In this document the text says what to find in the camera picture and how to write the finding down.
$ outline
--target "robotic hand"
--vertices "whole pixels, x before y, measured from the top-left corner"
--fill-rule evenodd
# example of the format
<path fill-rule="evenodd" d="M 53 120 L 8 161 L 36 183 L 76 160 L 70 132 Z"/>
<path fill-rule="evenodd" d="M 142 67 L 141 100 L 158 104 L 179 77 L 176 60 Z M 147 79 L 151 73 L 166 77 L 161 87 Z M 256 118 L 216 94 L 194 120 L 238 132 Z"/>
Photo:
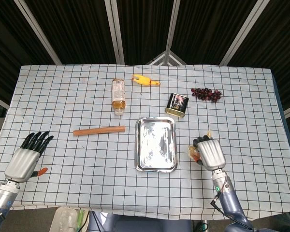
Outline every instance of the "robotic hand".
<path fill-rule="evenodd" d="M 0 182 L 0 225 L 18 195 L 19 184 L 31 177 L 41 176 L 47 171 L 47 168 L 39 171 L 34 171 L 34 168 L 46 146 L 53 139 L 53 136 L 45 139 L 48 134 L 48 131 L 42 135 L 41 132 L 29 134 L 21 147 L 15 151 L 6 168 L 4 174 L 7 181 Z"/>
<path fill-rule="evenodd" d="M 226 159 L 219 141 L 209 138 L 206 135 L 203 138 L 199 137 L 193 140 L 193 147 L 195 152 L 190 147 L 189 156 L 198 164 L 204 166 L 205 169 L 212 172 L 212 180 L 217 195 L 212 200 L 211 205 L 224 216 L 234 221 L 233 224 L 227 226 L 225 232 L 274 232 L 268 229 L 256 230 L 247 220 L 236 196 L 233 184 L 228 174 L 223 170 L 226 165 Z M 220 200 L 223 211 L 216 205 L 218 199 Z"/>

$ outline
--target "grapes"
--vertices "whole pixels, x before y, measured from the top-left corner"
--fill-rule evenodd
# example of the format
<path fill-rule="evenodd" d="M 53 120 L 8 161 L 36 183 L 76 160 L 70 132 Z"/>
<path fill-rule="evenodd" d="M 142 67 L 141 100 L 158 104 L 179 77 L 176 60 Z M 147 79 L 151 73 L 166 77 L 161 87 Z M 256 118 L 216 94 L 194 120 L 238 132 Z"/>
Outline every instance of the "grapes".
<path fill-rule="evenodd" d="M 195 96 L 199 100 L 212 102 L 217 102 L 221 99 L 222 95 L 218 89 L 211 90 L 210 88 L 192 88 L 191 92 L 192 96 Z"/>

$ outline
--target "metal tray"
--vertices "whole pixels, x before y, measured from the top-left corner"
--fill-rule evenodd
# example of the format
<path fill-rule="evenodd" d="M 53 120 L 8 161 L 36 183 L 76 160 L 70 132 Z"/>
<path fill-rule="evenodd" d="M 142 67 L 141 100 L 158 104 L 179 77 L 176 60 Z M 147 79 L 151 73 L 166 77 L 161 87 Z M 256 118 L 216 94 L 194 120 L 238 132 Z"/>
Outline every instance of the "metal tray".
<path fill-rule="evenodd" d="M 135 125 L 135 167 L 169 173 L 177 167 L 176 134 L 170 117 L 142 117 Z"/>

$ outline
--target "table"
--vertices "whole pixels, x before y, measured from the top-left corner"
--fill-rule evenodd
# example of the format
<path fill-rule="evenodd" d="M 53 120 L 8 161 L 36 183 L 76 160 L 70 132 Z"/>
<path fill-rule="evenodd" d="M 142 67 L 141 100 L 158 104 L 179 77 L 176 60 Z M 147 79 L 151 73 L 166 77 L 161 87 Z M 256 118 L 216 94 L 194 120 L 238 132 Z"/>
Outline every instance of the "table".
<path fill-rule="evenodd" d="M 133 73 L 161 82 L 145 87 Z M 112 111 L 113 78 L 125 79 L 127 107 Z M 191 88 L 219 89 L 217 103 L 197 101 Z M 134 167 L 135 122 L 168 116 L 170 93 L 189 96 L 176 124 L 178 167 L 142 173 Z M 126 126 L 124 133 L 73 137 L 73 130 Z M 192 162 L 187 146 L 207 134 L 220 140 L 245 214 L 250 219 L 290 211 L 290 146 L 269 69 L 210 65 L 32 65 L 23 66 L 0 132 L 0 181 L 12 154 L 29 132 L 54 136 L 37 170 L 48 172 L 21 185 L 13 205 L 90 208 L 162 219 L 222 219 L 210 202 L 211 173 Z"/>

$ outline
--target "tin can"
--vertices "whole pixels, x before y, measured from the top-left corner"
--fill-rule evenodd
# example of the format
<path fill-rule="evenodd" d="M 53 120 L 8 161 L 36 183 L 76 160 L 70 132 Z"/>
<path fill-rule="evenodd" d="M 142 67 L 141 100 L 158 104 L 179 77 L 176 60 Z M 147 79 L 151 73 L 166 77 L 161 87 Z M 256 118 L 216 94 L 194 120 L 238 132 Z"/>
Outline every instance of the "tin can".
<path fill-rule="evenodd" d="M 188 101 L 189 98 L 185 96 L 171 93 L 168 105 L 165 108 L 165 112 L 171 115 L 184 117 Z"/>

